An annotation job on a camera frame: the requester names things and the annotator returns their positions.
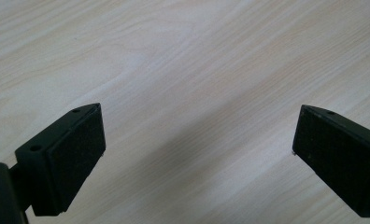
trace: screw hole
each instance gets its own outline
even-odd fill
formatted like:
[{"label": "screw hole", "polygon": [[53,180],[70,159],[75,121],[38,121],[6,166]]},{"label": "screw hole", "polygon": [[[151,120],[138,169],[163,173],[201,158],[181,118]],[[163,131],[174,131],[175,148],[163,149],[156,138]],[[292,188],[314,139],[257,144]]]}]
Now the screw hole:
[{"label": "screw hole", "polygon": [[30,147],[31,151],[38,151],[40,149],[42,149],[42,146],[32,146],[32,147]]}]

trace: wood grain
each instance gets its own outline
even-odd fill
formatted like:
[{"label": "wood grain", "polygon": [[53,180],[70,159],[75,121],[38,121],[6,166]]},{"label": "wood grain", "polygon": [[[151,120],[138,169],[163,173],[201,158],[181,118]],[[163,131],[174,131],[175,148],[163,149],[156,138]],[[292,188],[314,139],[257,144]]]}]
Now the wood grain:
[{"label": "wood grain", "polygon": [[370,223],[292,155],[302,104],[370,128],[370,1],[0,0],[0,161],[94,102],[107,152],[31,223]]}]

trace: black object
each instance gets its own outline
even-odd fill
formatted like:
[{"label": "black object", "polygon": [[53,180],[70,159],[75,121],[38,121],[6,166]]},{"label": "black object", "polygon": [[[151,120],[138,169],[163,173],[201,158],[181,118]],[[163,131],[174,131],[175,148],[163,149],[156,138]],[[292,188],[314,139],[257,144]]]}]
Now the black object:
[{"label": "black object", "polygon": [[370,130],[302,105],[292,149],[360,217],[370,217]]},{"label": "black object", "polygon": [[24,211],[58,216],[74,200],[106,149],[100,104],[66,113],[0,163],[0,223],[27,223]]}]

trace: wooden surface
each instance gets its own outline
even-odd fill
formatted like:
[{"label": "wooden surface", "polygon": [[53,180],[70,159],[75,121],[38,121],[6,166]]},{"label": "wooden surface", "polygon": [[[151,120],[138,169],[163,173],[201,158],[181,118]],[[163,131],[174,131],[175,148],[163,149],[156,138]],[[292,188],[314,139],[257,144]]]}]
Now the wooden surface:
[{"label": "wooden surface", "polygon": [[94,102],[104,157],[31,223],[370,223],[292,155],[302,104],[370,129],[370,0],[0,0],[0,161]]}]

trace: light wood table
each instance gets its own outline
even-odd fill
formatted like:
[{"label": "light wood table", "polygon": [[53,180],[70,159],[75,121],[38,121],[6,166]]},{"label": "light wood table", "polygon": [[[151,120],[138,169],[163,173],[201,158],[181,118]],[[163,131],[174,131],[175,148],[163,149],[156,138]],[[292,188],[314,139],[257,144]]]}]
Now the light wood table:
[{"label": "light wood table", "polygon": [[301,105],[370,129],[370,0],[0,0],[0,161],[100,102],[107,151],[36,223],[370,223],[292,155]]}]

